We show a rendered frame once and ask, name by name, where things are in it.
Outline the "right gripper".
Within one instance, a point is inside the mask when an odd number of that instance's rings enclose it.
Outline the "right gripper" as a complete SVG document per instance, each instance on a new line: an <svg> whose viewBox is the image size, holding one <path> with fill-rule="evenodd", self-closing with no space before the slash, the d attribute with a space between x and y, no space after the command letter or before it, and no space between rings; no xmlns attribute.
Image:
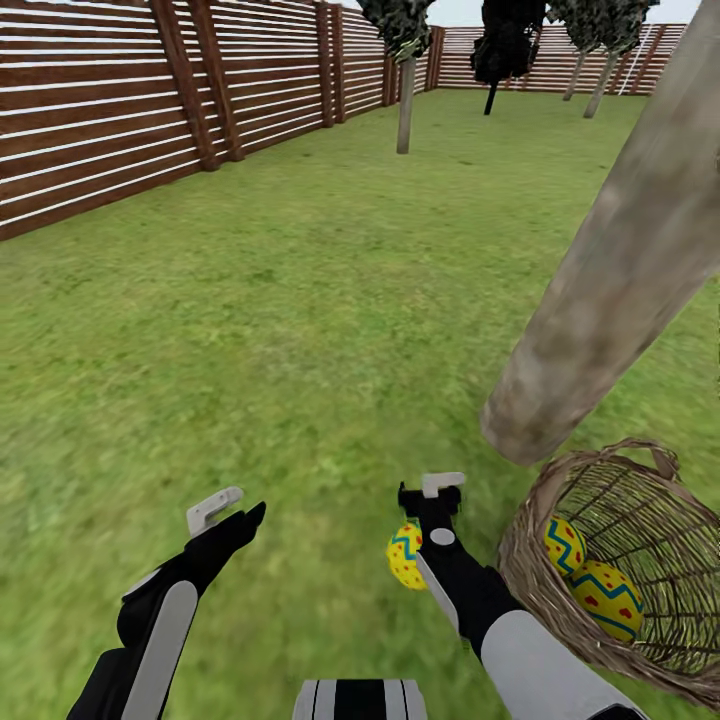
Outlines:
<svg viewBox="0 0 720 720"><path fill-rule="evenodd" d="M426 516L432 510L442 510L449 517L457 515L459 502L459 492L446 487L438 490L438 499L425 499L423 491L404 491L401 494L403 505L405 507L405 515L407 517L417 517L418 520L422 516Z"/></svg>

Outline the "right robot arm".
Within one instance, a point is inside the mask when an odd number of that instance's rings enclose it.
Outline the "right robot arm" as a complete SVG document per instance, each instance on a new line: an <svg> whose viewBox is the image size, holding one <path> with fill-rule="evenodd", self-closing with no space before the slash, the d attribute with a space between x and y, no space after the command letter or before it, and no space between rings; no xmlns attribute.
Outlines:
<svg viewBox="0 0 720 720"><path fill-rule="evenodd" d="M468 555L451 525L464 473L422 475L423 491L401 494L417 517L421 576L495 684L511 720L651 720L577 659L511 594L493 567Z"/></svg>

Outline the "wicker basket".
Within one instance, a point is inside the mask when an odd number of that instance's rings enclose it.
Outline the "wicker basket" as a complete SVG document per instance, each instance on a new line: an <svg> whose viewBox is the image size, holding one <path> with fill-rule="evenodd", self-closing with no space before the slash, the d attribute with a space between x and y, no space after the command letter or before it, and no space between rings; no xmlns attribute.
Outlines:
<svg viewBox="0 0 720 720"><path fill-rule="evenodd" d="M629 457L617 455L617 449L621 447L639 448L649 447L657 463L657 469L645 467L635 463ZM630 638L627 644L619 644L608 636L606 628L600 626L592 616L584 611L584 608L572 598L572 594L566 590L566 584L558 578L554 566L548 560L548 551L544 544L544 536L549 526L551 517L556 514L558 506L564 502L568 490L578 484L582 474L590 468L590 464L598 462L607 464L616 462L616 466L624 464L628 470L624 470L620 476L616 476L610 486L600 483L596 484L598 492L590 500L594 504L604 494L614 494L615 489L620 488L624 476L640 472L647 476L650 484L656 485L650 497L646 497L634 506L628 505L627 509L618 512L621 516L612 519L603 530L594 532L594 536L610 531L611 527L617 527L621 522L629 525L634 536L642 536L642 530L647 532L644 526L642 512L654 503L662 502L674 512L676 518L682 522L678 528L674 528L675 522L668 510L660 507L654 510L652 519L652 537L642 541L640 548L635 547L632 551L623 550L623 558L628 561L634 554L642 551L652 550L658 552L665 543L672 544L677 552L677 558L682 566L678 570L674 568L662 568L662 576L652 577L646 575L639 584L649 604L649 610L642 610L642 622L638 624L637 638ZM574 474L574 468L586 468L578 474L578 478L564 490L564 478L568 472ZM688 546L688 534L696 535L704 532L705 528L712 528L720 535L720 516L713 513L709 507L699 501L699 498L686 487L679 485L681 476L678 471L681 469L676 458L668 455L666 450L658 444L657 439L641 439L637 441L633 437L625 437L616 445L611 445L606 450L595 451L569 451L567 455L559 455L557 459L550 459L541 467L541 473L537 475L533 487L529 489L527 497L523 499L517 515L513 522L507 527L503 538L497 543L495 551L494 569L500 574L510 590L510 594L530 613L553 637L562 643L577 659L585 662L585 665L594 669L607 669L615 675L621 675L625 679L647 683L655 687L661 693L676 695L691 703L693 707L705 707L709 713L718 713L720 709L720 660L707 665L709 657L713 653L720 656L720 611L706 610L700 608L695 596L694 578L700 584L710 583L717 573L720 573L720 564L714 565L702 563L703 560ZM582 478L582 482L584 478ZM638 482L638 490L646 491L649 488L647 482ZM672 502L673 496L676 500ZM584 508L590 508L586 504ZM608 512L614 514L614 504L608 504ZM582 508L582 510L584 510ZM692 509L689 512L689 508ZM580 512L582 512L580 510ZM592 510L592 508L590 508ZM568 520L584 525L584 519L578 514L569 514ZM631 522L634 522L632 524ZM658 534L662 532L662 536ZM594 536L589 536L590 542L594 543ZM602 561L598 552L587 549L587 557L592 560ZM700 566L698 566L700 565ZM665 602L663 611L663 594L661 587L668 584L671 592L671 600ZM678 590L680 584L687 584L688 590L685 594L689 600L691 611L681 611L678 604L681 594ZM653 588L653 589L652 589ZM651 590L652 589L652 590ZM676 606L674 606L676 605ZM705 617L715 620L709 639L703 647L699 647L702 628ZM695 632L694 640L684 640L687 626L684 620L693 622ZM657 639L654 630L648 630L644 639L640 640L643 632L651 621L652 628L656 629L662 620L667 621L667 626L657 630ZM648 656L646 656L648 655ZM668 665L679 659L676 666ZM690 668L701 663L696 671Z"/></svg>

